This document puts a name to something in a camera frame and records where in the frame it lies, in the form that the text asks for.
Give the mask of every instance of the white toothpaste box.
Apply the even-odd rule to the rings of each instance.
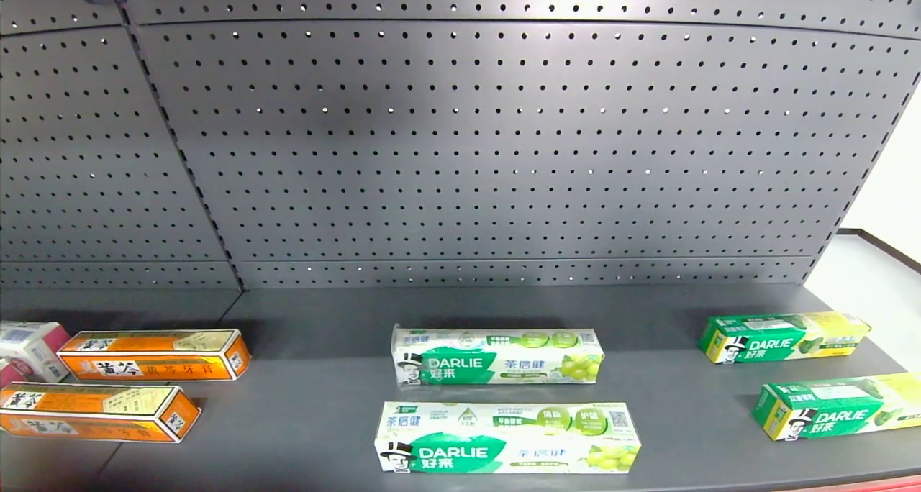
[[[374,447],[388,473],[627,473],[640,440],[623,403],[388,401]]]
[[[70,372],[57,350],[69,339],[55,322],[0,322],[0,357],[9,358],[27,380],[59,383]]]
[[[397,383],[595,384],[604,350],[586,329],[452,330],[394,327]]]

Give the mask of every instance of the pink toothpaste box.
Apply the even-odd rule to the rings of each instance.
[[[2,322],[0,324],[0,357],[10,363],[29,381],[59,383],[69,372],[57,357],[70,335],[55,322]]]
[[[26,378],[19,373],[10,360],[6,357],[0,357],[0,388],[6,388],[7,384],[15,381],[25,381]]]

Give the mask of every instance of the man with top hat logo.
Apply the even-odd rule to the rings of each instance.
[[[397,363],[402,370],[401,384],[420,384],[419,374],[422,371],[422,356],[419,354],[404,354],[402,361]]]
[[[726,350],[726,354],[723,355],[723,364],[733,364],[736,362],[736,358],[739,357],[739,352],[745,349],[745,346],[748,344],[748,338],[745,336],[739,337],[728,337],[726,339],[726,345],[723,349]]]
[[[816,413],[819,413],[819,410],[812,407],[795,412],[792,419],[786,423],[787,430],[786,436],[784,437],[785,442],[795,442],[795,440],[799,439],[799,434],[803,432],[803,429],[806,429],[806,426],[812,423],[812,419],[815,417]]]
[[[415,460],[415,456],[412,455],[412,446],[402,442],[387,442],[387,450],[381,453],[381,458],[386,458],[391,466],[384,472],[394,473],[409,473],[409,463]]]

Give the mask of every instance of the green circle label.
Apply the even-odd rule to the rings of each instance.
[[[608,430],[608,419],[605,419],[601,409],[583,407],[576,412],[573,426],[582,431],[586,436],[599,436]]]
[[[524,332],[521,334],[520,344],[525,348],[540,348],[550,341],[550,336],[543,332]]]
[[[537,414],[538,426],[567,430],[572,423],[565,407],[545,407]]]
[[[579,342],[578,336],[573,332],[562,331],[553,333],[553,346],[557,348],[572,348]]]

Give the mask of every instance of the green grape illustration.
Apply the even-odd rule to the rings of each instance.
[[[586,457],[586,463],[589,466],[598,467],[605,471],[627,472],[634,463],[638,452],[638,447],[618,447],[614,445],[592,447],[592,451]]]
[[[594,380],[602,366],[603,355],[566,355],[560,373],[574,381]]]

